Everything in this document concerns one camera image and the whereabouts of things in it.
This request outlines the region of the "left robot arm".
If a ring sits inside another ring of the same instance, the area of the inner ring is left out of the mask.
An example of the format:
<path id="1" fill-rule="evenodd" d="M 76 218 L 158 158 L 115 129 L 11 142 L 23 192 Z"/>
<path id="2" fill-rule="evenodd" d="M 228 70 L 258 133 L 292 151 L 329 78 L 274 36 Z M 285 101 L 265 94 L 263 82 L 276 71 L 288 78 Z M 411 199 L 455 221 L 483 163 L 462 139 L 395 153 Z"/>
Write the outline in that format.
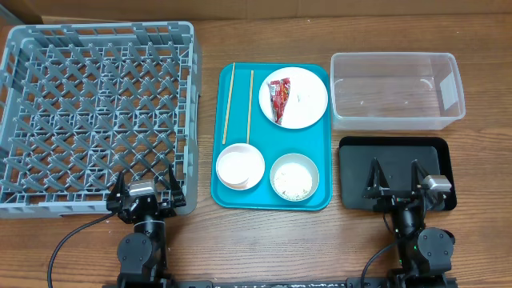
<path id="1" fill-rule="evenodd" d="M 155 183 L 141 180 L 125 184 L 120 173 L 106 200 L 106 208 L 134 232 L 118 244 L 121 268 L 118 287 L 176 287 L 167 270 L 166 223 L 177 215 L 175 209 L 186 205 L 186 198 L 171 166 L 168 167 L 170 198 L 159 201 Z"/>

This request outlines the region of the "red snack wrapper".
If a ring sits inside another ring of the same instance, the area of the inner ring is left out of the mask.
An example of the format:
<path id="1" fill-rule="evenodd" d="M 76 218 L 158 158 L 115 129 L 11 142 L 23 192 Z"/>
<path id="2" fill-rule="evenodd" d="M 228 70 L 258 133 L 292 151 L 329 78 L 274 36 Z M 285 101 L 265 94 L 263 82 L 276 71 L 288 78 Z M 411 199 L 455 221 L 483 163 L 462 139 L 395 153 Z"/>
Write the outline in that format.
<path id="1" fill-rule="evenodd" d="M 290 79 L 273 80 L 268 84 L 274 122 L 282 123 L 286 104 L 290 96 Z"/>

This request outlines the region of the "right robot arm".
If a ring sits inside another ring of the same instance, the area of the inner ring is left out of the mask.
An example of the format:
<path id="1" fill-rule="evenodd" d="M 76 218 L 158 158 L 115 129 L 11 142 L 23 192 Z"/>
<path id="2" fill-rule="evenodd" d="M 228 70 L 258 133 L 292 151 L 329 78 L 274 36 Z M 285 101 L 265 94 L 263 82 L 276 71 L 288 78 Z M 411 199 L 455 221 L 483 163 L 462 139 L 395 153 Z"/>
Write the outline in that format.
<path id="1" fill-rule="evenodd" d="M 389 270 L 384 287 L 455 287 L 445 272 L 451 270 L 455 237 L 448 230 L 428 228 L 425 218 L 428 210 L 445 206 L 452 185 L 444 175 L 429 174 L 419 161 L 411 163 L 411 187 L 408 190 L 390 188 L 379 161 L 370 163 L 369 175 L 363 197 L 374 199 L 375 212 L 389 215 L 386 226 L 394 241 L 374 254 L 365 264 L 359 285 L 366 285 L 370 265 L 385 252 L 396 248 L 399 269 Z"/>

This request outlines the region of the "white tissue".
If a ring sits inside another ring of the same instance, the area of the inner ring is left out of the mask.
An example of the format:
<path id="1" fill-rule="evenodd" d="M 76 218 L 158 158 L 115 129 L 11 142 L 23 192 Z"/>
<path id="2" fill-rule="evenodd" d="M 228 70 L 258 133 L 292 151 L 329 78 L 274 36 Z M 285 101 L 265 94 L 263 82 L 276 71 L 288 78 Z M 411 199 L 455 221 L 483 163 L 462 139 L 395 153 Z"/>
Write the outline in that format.
<path id="1" fill-rule="evenodd" d="M 304 102 L 306 99 L 307 99 L 307 96 L 305 94 L 297 94 L 298 102 Z"/>

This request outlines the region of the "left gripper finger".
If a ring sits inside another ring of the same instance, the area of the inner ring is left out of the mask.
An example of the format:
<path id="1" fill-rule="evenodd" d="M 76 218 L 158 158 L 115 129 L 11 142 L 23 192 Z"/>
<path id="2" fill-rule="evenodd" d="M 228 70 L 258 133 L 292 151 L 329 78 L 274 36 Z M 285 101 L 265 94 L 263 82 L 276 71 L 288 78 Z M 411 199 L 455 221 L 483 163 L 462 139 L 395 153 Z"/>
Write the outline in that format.
<path id="1" fill-rule="evenodd" d="M 120 172 L 117 176 L 116 183 L 114 184 L 110 194 L 106 200 L 106 208 L 109 212 L 119 212 L 123 205 L 125 197 L 125 180 L 124 173 Z"/>
<path id="2" fill-rule="evenodd" d="M 168 165 L 169 187 L 174 207 L 183 207 L 186 205 L 186 197 L 182 191 L 179 181 L 175 178 L 171 165 Z"/>

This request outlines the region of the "grey metal bowl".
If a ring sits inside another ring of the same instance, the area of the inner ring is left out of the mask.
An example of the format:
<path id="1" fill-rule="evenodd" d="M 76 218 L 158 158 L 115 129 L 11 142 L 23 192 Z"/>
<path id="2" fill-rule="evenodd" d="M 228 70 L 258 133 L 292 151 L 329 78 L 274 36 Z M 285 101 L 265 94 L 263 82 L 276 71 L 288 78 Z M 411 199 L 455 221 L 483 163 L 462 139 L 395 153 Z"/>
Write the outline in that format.
<path id="1" fill-rule="evenodd" d="M 310 198 L 319 185 L 319 171 L 312 160 L 303 154 L 285 154 L 270 170 L 270 184 L 274 192 L 289 202 Z"/>

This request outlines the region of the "rice grains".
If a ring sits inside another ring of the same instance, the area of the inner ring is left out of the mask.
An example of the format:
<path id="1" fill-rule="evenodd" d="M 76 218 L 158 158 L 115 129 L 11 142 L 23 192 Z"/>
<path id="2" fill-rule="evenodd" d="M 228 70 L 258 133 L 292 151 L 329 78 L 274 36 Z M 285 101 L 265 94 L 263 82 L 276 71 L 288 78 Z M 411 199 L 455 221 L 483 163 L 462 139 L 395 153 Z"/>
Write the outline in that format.
<path id="1" fill-rule="evenodd" d="M 307 168 L 297 163 L 286 163 L 274 174 L 274 189 L 285 200 L 298 202 L 308 198 L 313 179 Z"/>

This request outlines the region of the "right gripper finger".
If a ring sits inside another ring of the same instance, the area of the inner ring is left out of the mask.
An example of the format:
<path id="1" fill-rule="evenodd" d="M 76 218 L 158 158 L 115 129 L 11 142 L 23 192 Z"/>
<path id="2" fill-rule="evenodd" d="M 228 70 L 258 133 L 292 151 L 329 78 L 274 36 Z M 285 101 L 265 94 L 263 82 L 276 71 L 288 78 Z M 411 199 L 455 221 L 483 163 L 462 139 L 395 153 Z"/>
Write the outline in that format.
<path id="1" fill-rule="evenodd" d="M 368 199 L 384 198 L 389 195 L 390 186 L 383 173 L 380 162 L 374 158 L 370 163 L 370 171 L 366 181 L 366 188 L 362 196 Z"/>
<path id="2" fill-rule="evenodd" d="M 411 162 L 411 190 L 418 191 L 427 188 L 427 184 L 424 183 L 427 176 L 429 174 L 420 161 L 417 159 L 413 160 Z"/>

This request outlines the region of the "white paper cup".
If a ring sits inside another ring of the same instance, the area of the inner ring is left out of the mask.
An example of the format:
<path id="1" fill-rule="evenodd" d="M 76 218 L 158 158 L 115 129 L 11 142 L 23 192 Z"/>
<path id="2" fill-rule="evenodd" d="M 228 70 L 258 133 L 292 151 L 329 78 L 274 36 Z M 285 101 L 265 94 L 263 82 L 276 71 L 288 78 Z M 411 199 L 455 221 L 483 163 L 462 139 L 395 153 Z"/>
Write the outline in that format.
<path id="1" fill-rule="evenodd" d="M 248 190 L 256 186 L 265 173 L 261 152 L 246 143 L 235 143 L 217 157 L 214 170 L 221 183 L 232 190 Z"/>

